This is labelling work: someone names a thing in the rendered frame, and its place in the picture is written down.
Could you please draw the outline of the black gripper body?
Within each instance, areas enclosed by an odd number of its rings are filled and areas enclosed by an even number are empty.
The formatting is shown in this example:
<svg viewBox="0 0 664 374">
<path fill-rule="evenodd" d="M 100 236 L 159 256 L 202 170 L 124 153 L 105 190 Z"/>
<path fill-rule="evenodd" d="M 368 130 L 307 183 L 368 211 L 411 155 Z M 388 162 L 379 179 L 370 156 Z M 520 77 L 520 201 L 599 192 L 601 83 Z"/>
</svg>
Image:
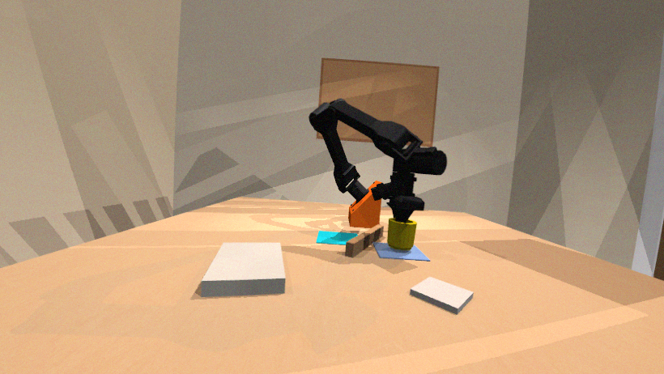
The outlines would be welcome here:
<svg viewBox="0 0 664 374">
<path fill-rule="evenodd" d="M 424 210 L 424 201 L 421 198 L 415 197 L 413 192 L 413 184 L 416 181 L 414 173 L 406 172 L 393 172 L 393 175 L 390 176 L 390 179 L 393 178 L 397 181 L 398 187 L 398 196 L 393 198 L 391 196 L 383 198 L 384 200 L 389 199 L 389 203 L 394 204 L 394 206 L 401 210 Z"/>
</svg>

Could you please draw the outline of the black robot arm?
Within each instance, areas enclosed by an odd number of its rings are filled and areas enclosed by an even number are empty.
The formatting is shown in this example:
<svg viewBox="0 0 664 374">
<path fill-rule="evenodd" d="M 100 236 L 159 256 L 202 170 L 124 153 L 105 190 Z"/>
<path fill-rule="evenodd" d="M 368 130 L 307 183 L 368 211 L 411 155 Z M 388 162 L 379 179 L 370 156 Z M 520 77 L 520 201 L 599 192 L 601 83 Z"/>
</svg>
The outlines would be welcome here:
<svg viewBox="0 0 664 374">
<path fill-rule="evenodd" d="M 369 193 L 369 189 L 357 181 L 360 174 L 356 171 L 355 165 L 347 162 L 337 132 L 338 120 L 370 137 L 376 148 L 394 158 L 393 172 L 429 175 L 442 175 L 445 172 L 447 167 L 445 153 L 436 147 L 420 147 L 423 141 L 404 126 L 393 121 L 378 120 L 350 106 L 343 99 L 334 100 L 329 104 L 324 103 L 309 114 L 309 121 L 324 138 L 334 163 L 334 179 L 339 191 L 342 193 L 348 191 L 356 199 L 356 203 Z M 403 149 L 408 141 L 411 143 Z M 391 195 L 396 198 L 397 181 L 393 178 L 393 182 L 392 179 L 390 183 L 381 182 L 371 188 L 371 191 L 374 201 Z"/>
</svg>

